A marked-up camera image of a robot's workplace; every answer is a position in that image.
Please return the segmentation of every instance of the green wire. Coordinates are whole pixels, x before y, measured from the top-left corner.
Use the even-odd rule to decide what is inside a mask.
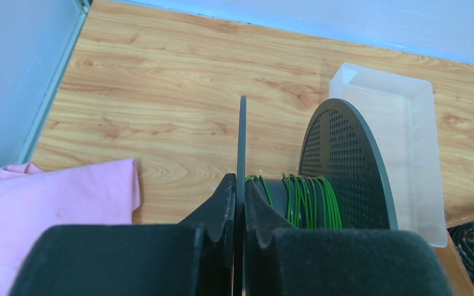
[[[266,192],[266,197],[268,197],[268,202],[273,207],[272,196],[270,195],[270,191],[268,190],[268,186],[266,186],[266,182],[264,181],[264,178],[262,176],[259,176],[259,181],[262,184],[262,187],[264,188],[264,192]]]
[[[306,180],[310,181],[310,184],[312,185],[312,190],[314,192],[314,229],[317,228],[317,190],[315,190],[315,184],[314,184],[314,179],[313,178],[306,178]]]
[[[313,229],[314,222],[313,222],[313,211],[312,211],[312,204],[310,203],[310,191],[308,190],[308,185],[306,184],[306,180],[303,177],[297,177],[299,182],[302,184],[302,205],[304,206],[305,216],[306,216],[306,228]]]
[[[249,175],[245,178],[245,182],[254,181],[260,182],[268,198],[268,203],[273,206],[273,199],[268,189],[267,183],[262,176]],[[283,173],[283,184],[285,185],[288,193],[288,206],[286,209],[286,219],[296,227],[302,227],[302,213],[307,229],[317,229],[318,225],[318,192],[322,199],[322,214],[323,224],[322,227],[325,229],[342,229],[343,222],[341,219],[341,213],[339,211],[339,205],[337,202],[337,196],[330,183],[330,181],[323,177],[306,179],[302,176],[296,176],[289,174],[288,176]]]

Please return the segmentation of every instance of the pink towel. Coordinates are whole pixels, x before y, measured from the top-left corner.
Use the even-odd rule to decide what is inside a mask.
[[[35,240],[58,224],[130,224],[140,205],[133,159],[43,172],[31,163],[0,169],[0,296]]]

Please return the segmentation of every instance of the wooden table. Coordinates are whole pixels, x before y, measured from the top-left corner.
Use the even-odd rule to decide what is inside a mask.
[[[105,0],[93,3],[33,162],[133,157],[135,221],[175,223],[235,172],[242,94],[247,172],[296,173],[343,62],[433,83],[447,220],[474,215],[474,65]]]

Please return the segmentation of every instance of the white plastic box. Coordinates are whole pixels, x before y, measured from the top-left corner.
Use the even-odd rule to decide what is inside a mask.
[[[383,157],[400,230],[434,247],[447,245],[443,186],[429,81],[343,64],[329,98],[350,102],[370,127]]]

